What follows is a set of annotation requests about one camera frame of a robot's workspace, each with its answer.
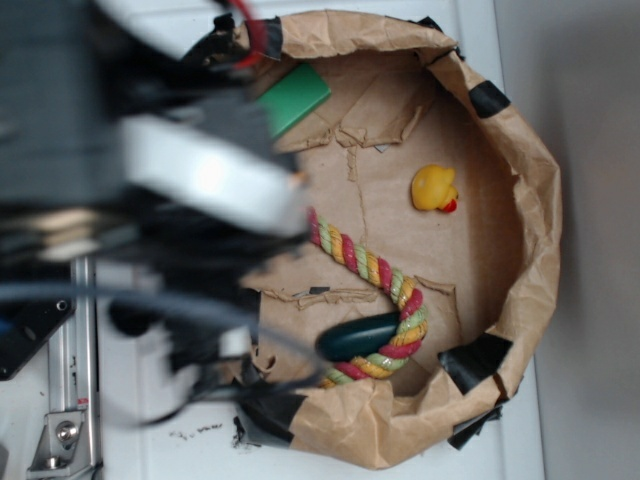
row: gray wall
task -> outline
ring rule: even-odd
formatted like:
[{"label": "gray wall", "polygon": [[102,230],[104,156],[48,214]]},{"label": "gray wall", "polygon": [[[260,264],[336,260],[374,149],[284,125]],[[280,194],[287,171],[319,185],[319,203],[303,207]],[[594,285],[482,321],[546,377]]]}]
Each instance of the gray wall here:
[{"label": "gray wall", "polygon": [[640,478],[640,2],[495,4],[507,94],[564,172],[536,357],[547,478]]}]

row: yellow rubber duck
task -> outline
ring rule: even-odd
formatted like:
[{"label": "yellow rubber duck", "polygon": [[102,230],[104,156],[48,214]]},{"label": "yellow rubber duck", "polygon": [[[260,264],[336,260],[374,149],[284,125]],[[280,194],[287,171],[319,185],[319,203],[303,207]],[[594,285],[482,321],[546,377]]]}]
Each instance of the yellow rubber duck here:
[{"label": "yellow rubber duck", "polygon": [[418,170],[411,182],[411,199],[418,210],[442,210],[451,213],[458,208],[458,191],[452,185],[456,171],[438,165]]}]

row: multicolored rope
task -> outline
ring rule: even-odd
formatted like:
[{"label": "multicolored rope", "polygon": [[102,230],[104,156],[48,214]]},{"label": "multicolored rope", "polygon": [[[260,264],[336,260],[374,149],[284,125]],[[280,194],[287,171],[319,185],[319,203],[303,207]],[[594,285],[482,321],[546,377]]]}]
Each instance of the multicolored rope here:
[{"label": "multicolored rope", "polygon": [[354,244],[348,235],[328,224],[313,208],[309,209],[309,223],[312,243],[353,273],[382,288],[400,309],[400,323],[388,345],[366,358],[354,357],[350,362],[336,363],[329,368],[320,386],[331,388],[354,380],[389,377],[407,364],[427,334],[427,308],[423,305],[422,292],[415,288],[413,278],[391,268],[386,260],[376,257],[364,246]]}]

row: dark green object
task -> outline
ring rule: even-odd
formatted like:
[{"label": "dark green object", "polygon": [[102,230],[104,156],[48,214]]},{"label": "dark green object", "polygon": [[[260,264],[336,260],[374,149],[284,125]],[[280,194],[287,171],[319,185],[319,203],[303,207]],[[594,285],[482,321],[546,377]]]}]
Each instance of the dark green object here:
[{"label": "dark green object", "polygon": [[303,63],[267,90],[258,102],[267,110],[269,130],[277,138],[309,115],[329,95],[329,86],[311,65]]},{"label": "dark green object", "polygon": [[369,355],[389,343],[399,321],[400,314],[392,312],[341,323],[320,335],[316,350],[330,362]]}]

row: paper bag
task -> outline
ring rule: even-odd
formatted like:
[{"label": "paper bag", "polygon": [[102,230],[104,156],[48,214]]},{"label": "paper bag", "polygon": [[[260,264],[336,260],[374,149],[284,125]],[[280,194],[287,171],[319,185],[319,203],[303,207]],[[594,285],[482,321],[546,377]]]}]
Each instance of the paper bag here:
[{"label": "paper bag", "polygon": [[[258,93],[300,62],[332,90],[278,148],[300,152],[319,214],[416,278],[429,333],[389,380],[248,402],[241,420],[293,449],[390,467],[516,393],[556,304],[558,166],[504,94],[430,23],[321,11],[268,29],[273,59],[259,66]],[[454,213],[412,206],[413,175],[431,163],[457,171]],[[394,308],[311,244],[245,285],[262,292],[261,322],[311,346],[331,326]],[[308,294],[312,287],[329,291]],[[278,345],[261,341],[257,350],[268,381],[305,374],[305,362]]]}]

